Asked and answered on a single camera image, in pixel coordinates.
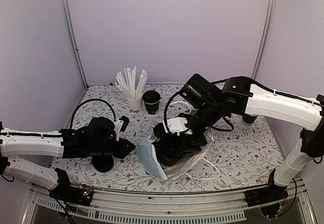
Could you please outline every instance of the black lid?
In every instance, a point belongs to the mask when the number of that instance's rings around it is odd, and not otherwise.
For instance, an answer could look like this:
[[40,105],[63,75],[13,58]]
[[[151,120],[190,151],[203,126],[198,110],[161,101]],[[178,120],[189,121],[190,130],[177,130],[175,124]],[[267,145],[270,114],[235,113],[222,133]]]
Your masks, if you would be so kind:
[[143,95],[143,101],[149,104],[159,101],[160,98],[161,98],[160,94],[157,91],[153,91],[153,90],[147,91]]

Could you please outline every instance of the cup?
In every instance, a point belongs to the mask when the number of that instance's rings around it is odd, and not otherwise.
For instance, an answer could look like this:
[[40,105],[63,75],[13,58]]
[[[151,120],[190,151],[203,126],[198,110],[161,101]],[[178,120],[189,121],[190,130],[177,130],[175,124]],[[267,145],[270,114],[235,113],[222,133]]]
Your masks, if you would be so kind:
[[128,105],[130,106],[130,112],[131,113],[140,113],[142,112],[143,106],[142,106],[142,97],[139,99],[127,99]]
[[161,96],[157,91],[150,90],[144,93],[143,101],[148,114],[157,113],[160,98]]

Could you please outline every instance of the floral tablecloth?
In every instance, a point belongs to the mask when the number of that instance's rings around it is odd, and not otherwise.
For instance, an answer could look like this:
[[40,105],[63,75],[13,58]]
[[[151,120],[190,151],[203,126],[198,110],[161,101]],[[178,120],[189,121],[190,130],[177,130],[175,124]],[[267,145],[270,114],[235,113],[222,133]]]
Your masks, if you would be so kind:
[[[180,88],[180,85],[145,86],[145,91],[154,89],[161,94],[159,111],[154,116],[147,115],[144,106],[143,112],[130,113],[125,97],[115,86],[92,86],[87,90],[84,100],[104,99],[113,106],[117,118],[122,115],[129,117],[130,123],[121,137],[136,145],[152,132],[156,124],[162,122],[166,102]],[[172,105],[168,110],[168,117],[178,115],[186,109],[185,105]],[[87,103],[77,112],[74,128],[80,128],[89,123],[91,118],[99,116],[112,119],[106,105],[101,102]],[[173,181],[162,181],[144,170],[135,151],[125,159],[114,158],[114,167],[107,173],[96,171],[91,165],[91,158],[55,158],[51,167],[64,169],[74,184],[85,183],[101,189],[140,192],[221,191],[267,183],[269,172],[283,161],[267,121],[259,116],[253,125],[246,126],[238,115],[233,115],[230,121],[235,127],[233,131],[213,130],[215,142],[206,155],[206,158],[220,169],[221,175],[215,180],[194,180],[184,175]],[[224,121],[219,121],[216,125],[219,128],[228,127]],[[215,169],[204,161],[199,162],[189,172],[195,178],[212,178],[218,175]]]

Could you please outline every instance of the white wall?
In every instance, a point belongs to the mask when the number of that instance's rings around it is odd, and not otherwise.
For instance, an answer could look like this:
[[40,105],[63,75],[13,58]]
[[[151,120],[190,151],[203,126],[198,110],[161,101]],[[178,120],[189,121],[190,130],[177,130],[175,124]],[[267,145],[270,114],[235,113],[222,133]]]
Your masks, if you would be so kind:
[[149,83],[250,76],[268,0],[69,0],[89,84],[115,81],[123,67]]
[[[0,121],[64,127],[82,95],[60,0],[0,0]],[[0,223],[19,223],[29,185],[0,178]]]
[[[276,0],[258,81],[293,94],[324,94],[324,0]],[[285,155],[300,127],[270,120]],[[324,223],[324,165],[313,162],[302,172],[318,223]]]

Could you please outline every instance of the black cup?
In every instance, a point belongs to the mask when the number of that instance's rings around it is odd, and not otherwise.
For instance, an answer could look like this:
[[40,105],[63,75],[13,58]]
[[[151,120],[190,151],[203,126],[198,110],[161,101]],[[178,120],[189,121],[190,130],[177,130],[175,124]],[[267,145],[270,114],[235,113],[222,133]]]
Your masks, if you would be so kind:
[[148,114],[156,114],[160,98],[161,96],[157,91],[151,90],[144,93],[143,101]]

